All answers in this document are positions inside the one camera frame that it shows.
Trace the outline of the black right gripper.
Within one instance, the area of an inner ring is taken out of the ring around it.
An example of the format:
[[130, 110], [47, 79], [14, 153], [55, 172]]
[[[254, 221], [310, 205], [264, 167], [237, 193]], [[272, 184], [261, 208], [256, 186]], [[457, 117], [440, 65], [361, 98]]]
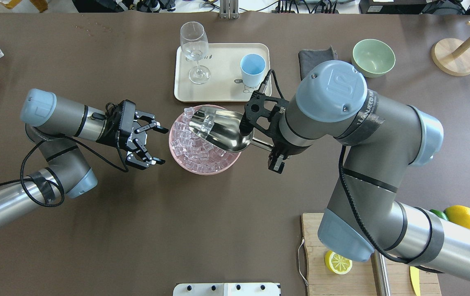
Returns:
[[273, 148], [267, 163], [268, 169], [276, 173], [282, 173], [288, 157], [290, 145], [280, 132], [279, 122], [288, 106], [285, 99], [266, 96], [262, 92], [253, 92], [244, 107], [244, 113], [240, 122], [240, 133], [248, 136], [253, 129], [269, 137], [273, 142]]

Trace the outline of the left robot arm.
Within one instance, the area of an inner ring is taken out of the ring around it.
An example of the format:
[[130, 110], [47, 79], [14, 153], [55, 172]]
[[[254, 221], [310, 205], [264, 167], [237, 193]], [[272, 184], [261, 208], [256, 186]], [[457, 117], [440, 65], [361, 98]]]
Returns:
[[34, 146], [23, 158], [17, 178], [0, 183], [0, 228], [39, 207], [60, 206], [67, 197], [79, 197], [97, 186], [81, 149], [107, 164], [111, 161], [81, 140], [115, 149], [122, 165], [112, 167], [122, 172], [164, 164], [149, 154], [147, 133], [167, 134], [169, 130], [130, 100], [108, 103], [101, 110], [34, 88], [27, 94], [20, 118]]

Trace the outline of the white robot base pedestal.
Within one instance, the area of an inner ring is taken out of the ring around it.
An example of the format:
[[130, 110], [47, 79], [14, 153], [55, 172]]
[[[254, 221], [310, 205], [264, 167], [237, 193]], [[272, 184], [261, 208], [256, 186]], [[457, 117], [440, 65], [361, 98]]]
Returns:
[[224, 282], [181, 283], [173, 289], [173, 296], [281, 296], [280, 283]]

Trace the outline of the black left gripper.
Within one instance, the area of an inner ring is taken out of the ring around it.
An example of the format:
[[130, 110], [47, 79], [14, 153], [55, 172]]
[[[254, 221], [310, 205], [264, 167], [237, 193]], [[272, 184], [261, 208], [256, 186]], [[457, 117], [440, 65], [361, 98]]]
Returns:
[[138, 170], [145, 170], [156, 164], [163, 165], [166, 160], [151, 156], [145, 146], [145, 140], [128, 141], [132, 134], [132, 126], [135, 134], [149, 130], [162, 134], [169, 132], [167, 128], [161, 126], [154, 114], [136, 110], [135, 103], [124, 100], [118, 104], [106, 104], [104, 127], [96, 142], [127, 150], [125, 163]]

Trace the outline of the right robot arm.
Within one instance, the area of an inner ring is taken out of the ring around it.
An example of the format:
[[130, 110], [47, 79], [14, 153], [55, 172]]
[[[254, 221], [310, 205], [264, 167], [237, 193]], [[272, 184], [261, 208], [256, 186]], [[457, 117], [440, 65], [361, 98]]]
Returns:
[[323, 245], [353, 261], [374, 251], [470, 281], [470, 230], [429, 210], [395, 200], [405, 171], [428, 163], [443, 143], [443, 126], [419, 109], [369, 90], [344, 61], [312, 69], [290, 101], [256, 90], [240, 131], [273, 141], [269, 170], [331, 135], [342, 145], [339, 180], [319, 226]]

